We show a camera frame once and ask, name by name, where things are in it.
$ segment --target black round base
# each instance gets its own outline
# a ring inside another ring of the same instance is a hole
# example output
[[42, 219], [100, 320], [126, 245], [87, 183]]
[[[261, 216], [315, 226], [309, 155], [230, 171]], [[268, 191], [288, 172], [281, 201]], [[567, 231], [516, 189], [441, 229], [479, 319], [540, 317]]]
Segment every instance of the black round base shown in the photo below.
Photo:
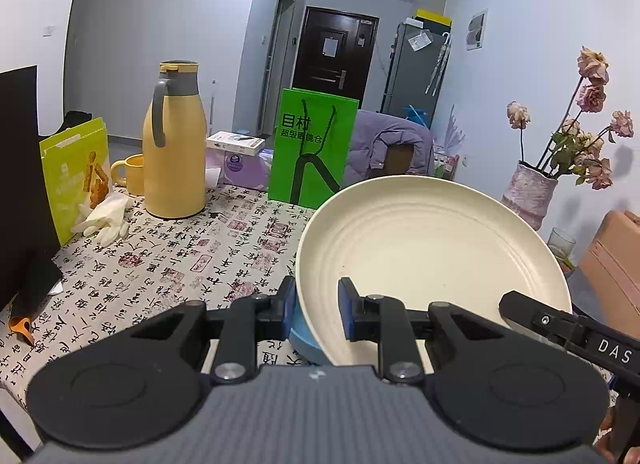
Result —
[[608, 406], [603, 378], [538, 341], [499, 341], [479, 341], [434, 375], [433, 397], [450, 425], [513, 451], [590, 444]]
[[185, 219], [190, 219], [191, 217], [194, 217], [194, 216], [196, 216], [196, 215], [199, 215], [201, 212], [203, 212], [203, 211], [204, 211], [204, 209], [205, 209], [206, 207], [207, 207], [207, 206], [205, 205], [205, 206], [204, 206], [200, 211], [198, 211], [197, 213], [194, 213], [193, 215], [188, 215], [188, 216], [186, 216], [186, 217], [178, 217], [178, 218], [175, 218], [175, 219], [168, 219], [168, 218], [165, 218], [165, 217], [160, 217], [160, 216], [158, 216], [158, 215], [155, 215], [155, 214], [153, 214], [153, 213], [149, 212], [146, 208], [145, 208], [145, 211], [146, 211], [147, 213], [149, 213], [153, 218], [155, 218], [155, 219], [159, 219], [159, 220], [165, 220], [165, 221], [167, 221], [167, 220], [185, 220]]
[[31, 381], [29, 413], [44, 438], [82, 449], [126, 449], [188, 420], [200, 402], [200, 383], [187, 363], [153, 339], [130, 339], [114, 353], [99, 344], [51, 362]]

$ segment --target snack bag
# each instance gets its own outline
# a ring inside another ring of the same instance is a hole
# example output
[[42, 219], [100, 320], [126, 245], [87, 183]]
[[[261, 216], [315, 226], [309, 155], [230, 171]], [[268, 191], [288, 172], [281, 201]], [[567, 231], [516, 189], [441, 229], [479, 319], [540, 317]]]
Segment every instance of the snack bag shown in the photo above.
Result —
[[71, 227], [84, 219], [111, 191], [107, 129], [102, 119], [66, 129], [40, 142], [40, 157], [51, 215], [60, 245], [73, 237]]

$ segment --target paper note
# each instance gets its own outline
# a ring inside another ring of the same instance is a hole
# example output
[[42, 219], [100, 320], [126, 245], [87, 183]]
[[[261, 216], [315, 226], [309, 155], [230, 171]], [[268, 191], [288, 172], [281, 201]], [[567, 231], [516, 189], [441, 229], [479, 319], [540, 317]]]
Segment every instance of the paper note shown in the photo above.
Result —
[[60, 294], [64, 289], [62, 288], [62, 282], [59, 281], [57, 284], [55, 284], [51, 290], [49, 291], [49, 295], [50, 296], [55, 296], [57, 294]]
[[207, 168], [204, 172], [205, 186], [209, 189], [215, 189], [220, 178], [220, 168]]
[[322, 47], [322, 55], [335, 58], [335, 53], [338, 51], [338, 40], [333, 38], [326, 38], [324, 40], [324, 46]]
[[420, 32], [417, 36], [409, 38], [409, 44], [414, 52], [424, 49], [429, 43], [431, 43], [431, 39], [425, 32]]

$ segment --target white glove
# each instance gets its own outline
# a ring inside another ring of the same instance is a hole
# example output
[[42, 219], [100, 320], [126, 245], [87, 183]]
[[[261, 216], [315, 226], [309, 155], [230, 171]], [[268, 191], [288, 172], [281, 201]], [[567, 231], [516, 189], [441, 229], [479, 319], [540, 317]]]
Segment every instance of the white glove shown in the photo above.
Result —
[[86, 218], [83, 222], [74, 225], [71, 232], [82, 233], [83, 236], [88, 237], [99, 230], [95, 239], [102, 247], [106, 247], [118, 237], [126, 236], [129, 222], [124, 219], [124, 211], [132, 205], [132, 198], [118, 192], [109, 193], [92, 211], [80, 205], [80, 212]]

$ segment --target tablecloth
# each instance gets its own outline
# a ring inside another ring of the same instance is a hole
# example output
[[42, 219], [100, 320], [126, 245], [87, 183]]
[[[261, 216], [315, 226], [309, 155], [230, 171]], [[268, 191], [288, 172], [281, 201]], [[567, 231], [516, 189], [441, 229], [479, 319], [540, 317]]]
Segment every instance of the tablecloth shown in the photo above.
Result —
[[[9, 331], [10, 305], [0, 313], [0, 381], [25, 407], [31, 378], [47, 362], [95, 343], [184, 301], [225, 308], [236, 298], [275, 293], [294, 274], [298, 242], [312, 209], [267, 200], [234, 186], [207, 190], [206, 208], [189, 219], [149, 215], [144, 198], [126, 212], [127, 238], [101, 247], [77, 235], [54, 262], [64, 292], [33, 316], [35, 345]], [[306, 361], [288, 341], [258, 345], [260, 364]]]

